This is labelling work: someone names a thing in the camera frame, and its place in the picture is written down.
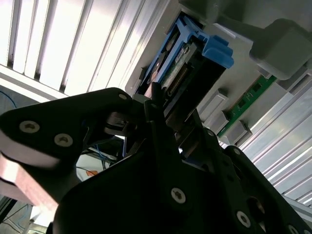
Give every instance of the green circuit board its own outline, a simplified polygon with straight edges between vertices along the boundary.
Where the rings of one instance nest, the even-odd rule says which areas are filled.
[[[269,79],[260,76],[258,80],[244,93],[238,102],[226,112],[229,122],[217,134],[222,137],[224,133],[241,117],[241,115],[276,81],[276,77],[271,76]]]

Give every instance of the black plastic part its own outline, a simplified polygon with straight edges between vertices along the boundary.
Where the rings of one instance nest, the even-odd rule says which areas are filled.
[[[127,115],[132,107],[129,95],[110,88],[8,111],[0,116],[0,149],[8,158],[27,165],[71,169],[84,149],[111,137],[104,132],[109,115]],[[26,120],[38,123],[39,131],[22,132],[19,125]],[[55,144],[54,137],[60,133],[72,137],[70,147]]]
[[[250,182],[249,187],[244,187],[244,189],[246,194],[256,195],[261,203],[265,212],[266,233],[293,234],[289,230],[289,225],[296,228],[299,233],[304,233],[304,230],[310,230],[311,232],[309,226],[240,149],[235,146],[228,146],[224,153],[231,158],[242,174],[248,178]]]
[[[183,123],[192,114],[224,70],[224,67],[206,58],[203,58],[200,63],[196,61],[196,66],[181,84],[177,95],[164,111],[167,125],[174,131],[181,131]]]

